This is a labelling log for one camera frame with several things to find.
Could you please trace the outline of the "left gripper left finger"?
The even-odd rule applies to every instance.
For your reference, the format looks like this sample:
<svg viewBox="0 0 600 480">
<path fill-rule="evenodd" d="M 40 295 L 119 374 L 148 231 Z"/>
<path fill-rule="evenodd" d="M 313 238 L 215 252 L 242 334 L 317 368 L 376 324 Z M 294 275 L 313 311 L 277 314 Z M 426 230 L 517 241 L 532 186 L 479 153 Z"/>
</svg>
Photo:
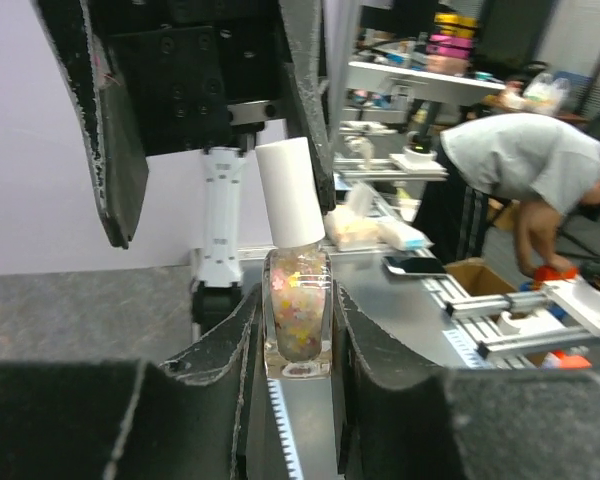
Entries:
<svg viewBox="0 0 600 480">
<path fill-rule="evenodd" d="M 0 479 L 239 479 L 252 289 L 165 361 L 0 362 Z"/>
</svg>

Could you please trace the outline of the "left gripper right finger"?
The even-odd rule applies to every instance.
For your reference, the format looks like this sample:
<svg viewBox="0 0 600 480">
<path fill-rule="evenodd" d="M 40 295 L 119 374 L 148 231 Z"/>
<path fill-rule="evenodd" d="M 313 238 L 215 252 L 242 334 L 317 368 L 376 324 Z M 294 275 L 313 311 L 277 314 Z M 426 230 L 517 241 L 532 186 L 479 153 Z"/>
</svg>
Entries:
<svg viewBox="0 0 600 480">
<path fill-rule="evenodd" d="M 334 292 L 336 462 L 348 479 L 600 479 L 600 369 L 443 368 Z"/>
</svg>

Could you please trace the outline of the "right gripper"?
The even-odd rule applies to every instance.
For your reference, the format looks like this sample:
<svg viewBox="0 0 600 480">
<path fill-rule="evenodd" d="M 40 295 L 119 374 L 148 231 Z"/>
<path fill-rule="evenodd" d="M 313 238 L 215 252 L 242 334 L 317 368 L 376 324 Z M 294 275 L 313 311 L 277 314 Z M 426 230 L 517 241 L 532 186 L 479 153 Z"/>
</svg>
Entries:
<svg viewBox="0 0 600 480">
<path fill-rule="evenodd" d="M 288 135 L 308 141 L 321 212 L 334 209 L 320 1 L 32 6 L 81 128 L 111 246 L 127 249 L 135 235 L 146 154 L 233 146 L 284 116 Z"/>
</svg>

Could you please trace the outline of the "nail polish bottle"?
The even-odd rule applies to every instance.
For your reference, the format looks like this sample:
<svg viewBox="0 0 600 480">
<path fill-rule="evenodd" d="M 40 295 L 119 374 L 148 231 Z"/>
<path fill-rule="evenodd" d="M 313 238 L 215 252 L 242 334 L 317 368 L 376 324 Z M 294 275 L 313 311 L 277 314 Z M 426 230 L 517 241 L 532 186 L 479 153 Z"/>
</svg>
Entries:
<svg viewBox="0 0 600 480">
<path fill-rule="evenodd" d="M 319 243 L 273 249 L 264 261 L 264 363 L 273 379 L 327 377 L 332 364 L 334 282 Z"/>
</svg>

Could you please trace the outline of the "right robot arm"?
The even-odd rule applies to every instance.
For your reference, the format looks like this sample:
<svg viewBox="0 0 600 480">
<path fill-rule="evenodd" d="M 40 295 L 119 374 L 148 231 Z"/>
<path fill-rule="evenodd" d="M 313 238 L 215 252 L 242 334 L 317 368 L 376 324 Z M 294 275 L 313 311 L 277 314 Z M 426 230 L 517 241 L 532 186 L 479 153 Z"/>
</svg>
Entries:
<svg viewBox="0 0 600 480">
<path fill-rule="evenodd" d="M 139 224 L 151 156 L 198 150 L 204 243 L 192 317 L 203 329 L 239 303 L 240 182 L 269 120 L 304 137 L 320 208 L 334 207 L 333 157 L 319 79 L 318 1 L 37 1 L 82 130 L 95 204 L 110 244 Z"/>
</svg>

